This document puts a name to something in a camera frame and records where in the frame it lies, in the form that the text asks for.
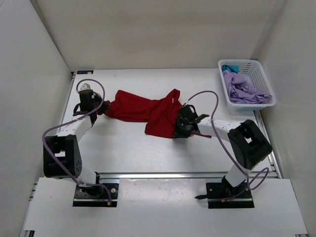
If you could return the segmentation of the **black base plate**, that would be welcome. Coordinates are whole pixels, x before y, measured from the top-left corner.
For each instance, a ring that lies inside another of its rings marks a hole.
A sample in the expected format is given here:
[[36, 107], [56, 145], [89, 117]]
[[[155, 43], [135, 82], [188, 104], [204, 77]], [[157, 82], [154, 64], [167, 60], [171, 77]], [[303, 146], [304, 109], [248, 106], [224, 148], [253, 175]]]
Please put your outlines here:
[[254, 208], [252, 193], [244, 182], [232, 193], [222, 183], [206, 183], [208, 209]]
[[108, 202], [108, 193], [103, 187], [84, 187], [76, 185], [73, 206], [74, 207], [117, 207], [119, 196], [119, 179], [101, 180], [111, 194], [111, 202]]

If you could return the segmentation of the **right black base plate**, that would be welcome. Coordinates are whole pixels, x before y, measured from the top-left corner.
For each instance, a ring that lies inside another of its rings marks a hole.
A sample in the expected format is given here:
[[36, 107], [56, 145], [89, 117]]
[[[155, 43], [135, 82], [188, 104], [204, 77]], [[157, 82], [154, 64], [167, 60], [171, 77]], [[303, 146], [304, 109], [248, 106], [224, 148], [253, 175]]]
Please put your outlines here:
[[222, 183], [206, 183], [208, 209], [254, 208], [252, 193], [244, 182], [232, 193]]

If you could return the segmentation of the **small table label sticker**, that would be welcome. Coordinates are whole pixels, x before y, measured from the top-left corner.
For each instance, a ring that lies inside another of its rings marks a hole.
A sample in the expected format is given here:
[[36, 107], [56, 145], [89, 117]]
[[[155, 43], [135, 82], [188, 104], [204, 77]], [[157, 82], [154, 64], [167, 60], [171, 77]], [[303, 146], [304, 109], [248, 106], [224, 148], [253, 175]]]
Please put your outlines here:
[[94, 73], [93, 70], [78, 70], [77, 71], [77, 75], [90, 75], [93, 73]]

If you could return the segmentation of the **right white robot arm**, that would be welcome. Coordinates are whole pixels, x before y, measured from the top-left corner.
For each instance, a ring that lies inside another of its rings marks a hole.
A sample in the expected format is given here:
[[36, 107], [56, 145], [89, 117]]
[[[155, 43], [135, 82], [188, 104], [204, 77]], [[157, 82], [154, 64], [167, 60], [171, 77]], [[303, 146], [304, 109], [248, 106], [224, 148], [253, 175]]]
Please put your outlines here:
[[252, 190], [251, 171], [271, 152], [272, 146], [252, 120], [232, 122], [198, 115], [194, 106], [185, 105], [177, 111], [174, 138], [191, 135], [215, 137], [232, 160], [231, 170], [222, 178], [219, 197], [228, 200]]

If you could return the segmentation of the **aluminium rail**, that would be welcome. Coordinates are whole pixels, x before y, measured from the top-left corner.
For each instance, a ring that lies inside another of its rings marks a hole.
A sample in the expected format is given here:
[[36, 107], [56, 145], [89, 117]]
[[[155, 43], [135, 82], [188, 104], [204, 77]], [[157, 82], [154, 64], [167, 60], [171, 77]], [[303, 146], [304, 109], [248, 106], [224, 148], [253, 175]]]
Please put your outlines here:
[[108, 172], [82, 172], [79, 178], [86, 178], [88, 174], [99, 177], [99, 179], [218, 179], [220, 180], [225, 172], [141, 172], [141, 173], [108, 173]]

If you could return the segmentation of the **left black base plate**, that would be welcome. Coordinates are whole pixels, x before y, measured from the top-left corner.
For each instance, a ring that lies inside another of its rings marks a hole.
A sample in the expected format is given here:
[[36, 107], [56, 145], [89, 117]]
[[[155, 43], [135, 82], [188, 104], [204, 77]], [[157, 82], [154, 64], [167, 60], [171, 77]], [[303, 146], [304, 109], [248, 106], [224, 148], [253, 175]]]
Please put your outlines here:
[[84, 187], [76, 185], [73, 206], [74, 207], [117, 207], [119, 196], [119, 179], [101, 180], [111, 194], [111, 202], [108, 202], [108, 193], [103, 187]]

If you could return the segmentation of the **teal t shirt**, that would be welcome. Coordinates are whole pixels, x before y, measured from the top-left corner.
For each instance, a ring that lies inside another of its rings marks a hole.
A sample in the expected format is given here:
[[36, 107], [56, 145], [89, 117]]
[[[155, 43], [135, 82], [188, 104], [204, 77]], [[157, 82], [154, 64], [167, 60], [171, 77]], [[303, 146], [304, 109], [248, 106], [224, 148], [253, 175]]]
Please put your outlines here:
[[236, 73], [237, 74], [238, 71], [239, 71], [239, 66], [224, 64], [224, 65], [221, 66], [221, 70], [222, 70], [222, 72], [228, 71], [230, 73]]

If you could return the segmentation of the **white plastic basket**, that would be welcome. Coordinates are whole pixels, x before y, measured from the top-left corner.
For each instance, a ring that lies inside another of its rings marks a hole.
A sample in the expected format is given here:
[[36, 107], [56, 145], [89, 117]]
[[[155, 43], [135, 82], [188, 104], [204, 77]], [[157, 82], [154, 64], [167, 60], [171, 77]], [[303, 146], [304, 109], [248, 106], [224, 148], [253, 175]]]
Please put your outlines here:
[[[238, 74], [242, 75], [246, 81], [251, 82], [254, 87], [264, 94], [271, 95], [271, 98], [267, 99], [264, 104], [236, 104], [229, 99], [229, 94], [224, 82], [224, 76], [222, 66], [235, 66], [238, 67]], [[218, 68], [220, 71], [220, 77], [226, 99], [226, 105], [229, 109], [235, 111], [258, 111], [265, 107], [274, 106], [276, 103], [274, 92], [269, 84], [267, 76], [260, 62], [250, 59], [222, 59], [218, 61]]]

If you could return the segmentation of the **purple t shirt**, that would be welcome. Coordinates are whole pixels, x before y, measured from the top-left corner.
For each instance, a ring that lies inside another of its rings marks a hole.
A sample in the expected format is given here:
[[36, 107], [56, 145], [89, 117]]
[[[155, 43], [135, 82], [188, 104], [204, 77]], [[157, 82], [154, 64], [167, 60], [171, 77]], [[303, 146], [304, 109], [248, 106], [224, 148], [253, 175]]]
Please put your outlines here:
[[229, 100], [235, 104], [266, 104], [272, 95], [259, 92], [244, 76], [223, 71]]

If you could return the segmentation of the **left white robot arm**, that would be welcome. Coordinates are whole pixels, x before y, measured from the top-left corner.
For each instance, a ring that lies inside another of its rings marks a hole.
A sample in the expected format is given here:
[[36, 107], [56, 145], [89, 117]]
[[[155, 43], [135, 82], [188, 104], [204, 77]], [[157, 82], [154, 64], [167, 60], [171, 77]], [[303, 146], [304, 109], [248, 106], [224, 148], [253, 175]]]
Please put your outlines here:
[[84, 167], [79, 141], [110, 104], [89, 88], [79, 90], [78, 94], [80, 102], [74, 108], [72, 119], [43, 134], [43, 171], [48, 178], [71, 180], [97, 198], [109, 195], [110, 191], [100, 183], [97, 172]]

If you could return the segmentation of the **red t shirt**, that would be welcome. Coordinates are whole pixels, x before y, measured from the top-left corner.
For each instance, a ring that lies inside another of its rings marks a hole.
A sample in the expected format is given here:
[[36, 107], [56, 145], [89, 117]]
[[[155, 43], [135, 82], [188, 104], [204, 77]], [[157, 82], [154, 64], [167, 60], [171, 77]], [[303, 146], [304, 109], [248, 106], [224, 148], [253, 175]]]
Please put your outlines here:
[[105, 115], [126, 122], [145, 122], [147, 135], [170, 139], [173, 137], [177, 111], [182, 107], [179, 97], [180, 91], [177, 89], [159, 100], [118, 90]]

